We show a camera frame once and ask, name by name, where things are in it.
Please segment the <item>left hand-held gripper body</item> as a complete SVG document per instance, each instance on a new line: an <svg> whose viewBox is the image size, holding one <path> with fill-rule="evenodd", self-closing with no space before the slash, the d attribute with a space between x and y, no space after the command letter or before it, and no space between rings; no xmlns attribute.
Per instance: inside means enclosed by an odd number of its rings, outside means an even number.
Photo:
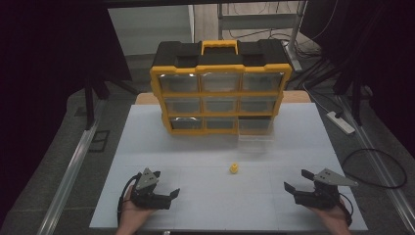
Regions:
<svg viewBox="0 0 415 235"><path fill-rule="evenodd" d="M148 167L138 174L131 191L130 200L138 208L152 210L168 210L172 199L166 195L158 195L154 192L159 179Z"/></svg>

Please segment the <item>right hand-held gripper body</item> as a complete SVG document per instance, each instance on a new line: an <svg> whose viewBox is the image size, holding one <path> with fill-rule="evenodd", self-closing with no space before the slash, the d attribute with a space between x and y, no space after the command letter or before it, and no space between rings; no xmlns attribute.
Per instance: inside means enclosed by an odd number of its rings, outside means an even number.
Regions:
<svg viewBox="0 0 415 235"><path fill-rule="evenodd" d="M332 209L340 202L339 186L355 187L358 185L356 181L328 168L315 174L312 182L314 184L313 192L296 190L293 196L297 205L320 210Z"/></svg>

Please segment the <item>clear plastic drawer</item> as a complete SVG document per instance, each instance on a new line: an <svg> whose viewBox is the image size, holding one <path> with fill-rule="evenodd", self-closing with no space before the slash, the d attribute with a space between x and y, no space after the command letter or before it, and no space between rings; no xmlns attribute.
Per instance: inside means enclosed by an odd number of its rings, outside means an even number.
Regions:
<svg viewBox="0 0 415 235"><path fill-rule="evenodd" d="M275 141L272 117L238 119L238 149L247 153L263 153Z"/></svg>

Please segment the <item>person's left hand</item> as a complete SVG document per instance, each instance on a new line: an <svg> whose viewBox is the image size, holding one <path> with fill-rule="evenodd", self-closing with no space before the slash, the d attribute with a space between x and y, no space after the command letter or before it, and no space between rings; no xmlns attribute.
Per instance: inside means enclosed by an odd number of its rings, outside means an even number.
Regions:
<svg viewBox="0 0 415 235"><path fill-rule="evenodd" d="M136 207L130 201L131 191L132 187L129 187L122 201L120 221L115 235L134 235L156 212L156 210Z"/></svg>

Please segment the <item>person's right hand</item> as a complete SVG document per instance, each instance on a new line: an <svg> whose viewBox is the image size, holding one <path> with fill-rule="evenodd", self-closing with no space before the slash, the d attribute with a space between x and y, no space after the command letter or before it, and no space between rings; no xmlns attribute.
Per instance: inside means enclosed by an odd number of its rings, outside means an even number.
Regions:
<svg viewBox="0 0 415 235"><path fill-rule="evenodd" d="M335 206L329 210L320 210L310 208L322 221L331 235L351 235L349 231L346 215L339 206Z"/></svg>

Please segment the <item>white power strip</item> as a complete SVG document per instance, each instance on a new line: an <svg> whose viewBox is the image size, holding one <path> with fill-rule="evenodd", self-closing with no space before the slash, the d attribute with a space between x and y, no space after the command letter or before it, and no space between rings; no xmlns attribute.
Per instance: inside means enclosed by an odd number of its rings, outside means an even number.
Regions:
<svg viewBox="0 0 415 235"><path fill-rule="evenodd" d="M335 112L330 112L326 115L326 117L336 126L338 127L344 134L350 135L355 132L355 129L348 124L342 117L336 117Z"/></svg>

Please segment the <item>black tripod legs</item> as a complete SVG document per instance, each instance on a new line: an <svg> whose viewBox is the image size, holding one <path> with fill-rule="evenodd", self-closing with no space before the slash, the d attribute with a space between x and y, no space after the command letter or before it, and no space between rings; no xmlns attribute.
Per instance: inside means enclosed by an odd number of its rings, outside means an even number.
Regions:
<svg viewBox="0 0 415 235"><path fill-rule="evenodd" d="M359 126L361 126L361 78L357 67L351 66L348 63L342 63L334 69L331 69L323 73L322 75L319 75L314 80L306 82L304 84L304 87L306 89L310 89L336 74L339 74L340 76L337 78L337 81L333 85L333 91L336 95L345 95L348 89L351 88L351 115L353 119L356 121L356 123Z"/></svg>
<svg viewBox="0 0 415 235"><path fill-rule="evenodd" d="M93 94L96 94L99 100L107 100L110 96L110 91L106 85L106 81L109 81L110 83L118 86L119 88L127 91L132 95L139 94L139 91L136 88L133 88L132 86L126 84L124 81L117 79L107 73L100 72L95 76L88 75L84 79L86 130L89 130L95 122Z"/></svg>

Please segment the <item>yellow black drawer organizer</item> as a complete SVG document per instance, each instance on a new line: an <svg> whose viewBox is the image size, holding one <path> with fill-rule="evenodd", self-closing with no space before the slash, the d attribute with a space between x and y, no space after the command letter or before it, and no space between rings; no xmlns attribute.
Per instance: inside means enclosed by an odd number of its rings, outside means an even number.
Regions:
<svg viewBox="0 0 415 235"><path fill-rule="evenodd" d="M277 39L165 41L150 75L169 133L267 135L292 71Z"/></svg>

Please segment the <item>grey metal stand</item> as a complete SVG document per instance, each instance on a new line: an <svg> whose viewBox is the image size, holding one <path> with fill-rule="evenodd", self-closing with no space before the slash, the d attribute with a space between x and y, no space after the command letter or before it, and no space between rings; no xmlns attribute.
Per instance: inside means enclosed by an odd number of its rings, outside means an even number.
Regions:
<svg viewBox="0 0 415 235"><path fill-rule="evenodd" d="M306 0L300 0L299 6L294 13L288 14L244 14L224 15L223 4L217 5L218 38L223 38L224 30L243 29L291 29L290 40L284 44L286 54L289 56L295 72L302 71L300 61L295 50L296 39L300 32Z"/></svg>

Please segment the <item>dark curtain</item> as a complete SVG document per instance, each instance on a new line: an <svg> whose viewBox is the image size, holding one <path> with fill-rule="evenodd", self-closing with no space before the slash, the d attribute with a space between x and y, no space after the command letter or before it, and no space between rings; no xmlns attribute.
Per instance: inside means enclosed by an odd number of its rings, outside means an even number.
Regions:
<svg viewBox="0 0 415 235"><path fill-rule="evenodd" d="M101 0L0 0L0 227L86 81L128 78Z"/></svg>
<svg viewBox="0 0 415 235"><path fill-rule="evenodd" d="M415 157L415 0L308 0L300 32L358 68L371 108Z"/></svg>

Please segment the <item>metal floor rail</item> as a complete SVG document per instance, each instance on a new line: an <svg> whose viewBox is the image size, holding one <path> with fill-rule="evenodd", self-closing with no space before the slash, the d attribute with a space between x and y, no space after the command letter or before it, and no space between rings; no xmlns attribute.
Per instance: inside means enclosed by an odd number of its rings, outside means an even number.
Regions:
<svg viewBox="0 0 415 235"><path fill-rule="evenodd" d="M392 187L395 180L392 178L392 174L387 169L387 165L381 159L381 155L374 151L374 145L372 144L369 135L362 126L359 126L356 120L353 118L351 113L350 104L347 102L347 98L342 96L335 96L336 100L340 103L344 109L344 116L350 125L355 129L355 135L362 148L371 148L368 153L368 159L371 166L374 168L378 178L382 183ZM405 197L401 189L388 189L387 194L389 195L392 203L400 216L405 229L410 235L415 235L415 210L410 205L409 201Z"/></svg>
<svg viewBox="0 0 415 235"><path fill-rule="evenodd" d="M74 150L68 167L63 175L55 196L38 228L36 235L53 235L63 213L75 179L80 171L90 144L99 126L102 113L107 106L107 100L99 100L94 108L96 117L88 130L84 130Z"/></svg>

